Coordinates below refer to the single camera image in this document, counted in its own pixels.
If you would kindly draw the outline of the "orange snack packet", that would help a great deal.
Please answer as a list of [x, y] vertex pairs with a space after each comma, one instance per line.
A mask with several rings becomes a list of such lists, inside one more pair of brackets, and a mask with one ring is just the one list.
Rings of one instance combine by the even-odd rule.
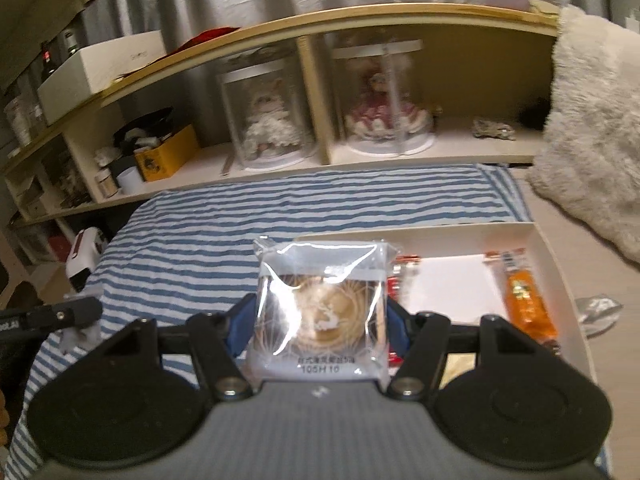
[[486, 252], [484, 263], [501, 292], [509, 321], [559, 356], [559, 332], [537, 286], [525, 249]]

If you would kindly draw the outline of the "clear white mooncake packet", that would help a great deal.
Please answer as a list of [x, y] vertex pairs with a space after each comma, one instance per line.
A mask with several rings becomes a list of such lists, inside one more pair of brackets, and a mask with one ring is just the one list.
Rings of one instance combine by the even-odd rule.
[[259, 262], [250, 377], [386, 384], [387, 279], [397, 249], [385, 240], [254, 241]]

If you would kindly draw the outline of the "red white snack packet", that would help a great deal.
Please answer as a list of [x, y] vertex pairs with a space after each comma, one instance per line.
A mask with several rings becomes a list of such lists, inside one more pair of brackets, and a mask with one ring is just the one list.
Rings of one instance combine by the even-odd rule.
[[411, 318], [416, 313], [412, 306], [411, 291], [420, 275], [422, 258], [418, 255], [398, 256], [387, 277], [386, 327], [390, 350], [388, 364], [398, 368], [404, 360], [411, 341]]

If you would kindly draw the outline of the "white shallow cardboard box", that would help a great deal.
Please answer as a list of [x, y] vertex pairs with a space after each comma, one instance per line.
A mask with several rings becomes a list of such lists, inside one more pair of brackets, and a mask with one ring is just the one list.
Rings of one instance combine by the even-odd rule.
[[484, 314], [506, 316], [502, 293], [484, 257], [488, 252], [521, 249], [559, 332], [561, 356], [582, 374], [597, 378], [574, 297], [547, 239], [533, 222], [396, 226], [307, 234], [301, 239], [385, 240], [403, 255], [418, 256], [421, 262], [409, 281], [405, 309], [411, 313], [433, 311], [466, 325], [480, 322]]

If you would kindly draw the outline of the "blue white striped cloth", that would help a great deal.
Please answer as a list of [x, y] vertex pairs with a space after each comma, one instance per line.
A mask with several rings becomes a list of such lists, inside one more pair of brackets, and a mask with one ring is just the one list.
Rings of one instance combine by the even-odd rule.
[[527, 222], [503, 166], [418, 165], [320, 170], [167, 191], [137, 207], [106, 246], [89, 283], [103, 336], [137, 318], [177, 325], [226, 310], [255, 289], [257, 237]]

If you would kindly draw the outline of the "white red device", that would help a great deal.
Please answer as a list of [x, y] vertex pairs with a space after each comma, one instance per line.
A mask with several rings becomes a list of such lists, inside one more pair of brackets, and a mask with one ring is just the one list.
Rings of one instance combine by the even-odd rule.
[[107, 241], [95, 226], [81, 230], [75, 237], [65, 263], [66, 278], [75, 292], [81, 292], [96, 270]]

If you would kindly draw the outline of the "silver foil wrapper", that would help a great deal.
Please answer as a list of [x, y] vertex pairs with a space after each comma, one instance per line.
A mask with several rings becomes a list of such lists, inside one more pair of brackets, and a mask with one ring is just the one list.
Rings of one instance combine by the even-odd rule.
[[620, 319], [623, 305], [606, 295], [597, 295], [575, 300], [578, 323], [587, 338], [606, 333]]

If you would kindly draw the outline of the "white cup on shelf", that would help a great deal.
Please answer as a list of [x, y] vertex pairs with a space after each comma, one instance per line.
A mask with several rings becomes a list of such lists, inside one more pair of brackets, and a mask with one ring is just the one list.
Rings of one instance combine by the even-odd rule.
[[116, 176], [117, 183], [125, 195], [139, 193], [144, 185], [144, 180], [137, 167], [128, 167]]

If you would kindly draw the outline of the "yellow box on shelf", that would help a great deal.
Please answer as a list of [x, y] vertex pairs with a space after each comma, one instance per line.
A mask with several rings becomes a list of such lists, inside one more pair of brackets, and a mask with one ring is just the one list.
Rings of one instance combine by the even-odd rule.
[[192, 125], [187, 125], [157, 148], [137, 150], [134, 153], [142, 178], [154, 182], [172, 177], [200, 150], [198, 137]]

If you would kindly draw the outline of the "white dress doll in case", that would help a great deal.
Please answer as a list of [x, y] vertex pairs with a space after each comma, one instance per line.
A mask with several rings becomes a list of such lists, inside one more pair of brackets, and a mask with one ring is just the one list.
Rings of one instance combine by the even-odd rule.
[[276, 170], [314, 154], [304, 82], [292, 53], [228, 56], [218, 81], [232, 143], [248, 170]]

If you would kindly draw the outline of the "red dress doll in case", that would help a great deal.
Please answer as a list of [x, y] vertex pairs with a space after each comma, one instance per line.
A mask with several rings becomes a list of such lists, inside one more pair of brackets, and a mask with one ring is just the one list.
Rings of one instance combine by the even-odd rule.
[[334, 48], [336, 110], [346, 144], [380, 157], [413, 155], [435, 142], [435, 115], [422, 99], [420, 39]]

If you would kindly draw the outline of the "fluffy white pillow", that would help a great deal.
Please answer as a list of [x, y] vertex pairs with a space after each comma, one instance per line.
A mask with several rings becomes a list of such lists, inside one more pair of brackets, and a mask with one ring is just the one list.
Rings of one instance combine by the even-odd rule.
[[551, 110], [527, 179], [629, 260], [639, 259], [639, 36], [564, 6]]

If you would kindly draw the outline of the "white box atop shelf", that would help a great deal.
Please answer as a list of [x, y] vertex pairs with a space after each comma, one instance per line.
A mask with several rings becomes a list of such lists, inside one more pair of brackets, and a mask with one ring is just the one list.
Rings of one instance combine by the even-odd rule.
[[48, 125], [108, 88], [117, 78], [166, 54], [159, 30], [92, 44], [68, 58], [38, 88]]

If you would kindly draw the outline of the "wooden headboard shelf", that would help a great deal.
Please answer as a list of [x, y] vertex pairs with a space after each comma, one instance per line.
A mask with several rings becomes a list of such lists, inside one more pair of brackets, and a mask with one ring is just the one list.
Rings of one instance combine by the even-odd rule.
[[351, 6], [171, 54], [113, 41], [95, 89], [61, 67], [58, 118], [2, 170], [26, 226], [174, 188], [323, 167], [528, 164], [542, 145], [558, 21], [454, 3]]

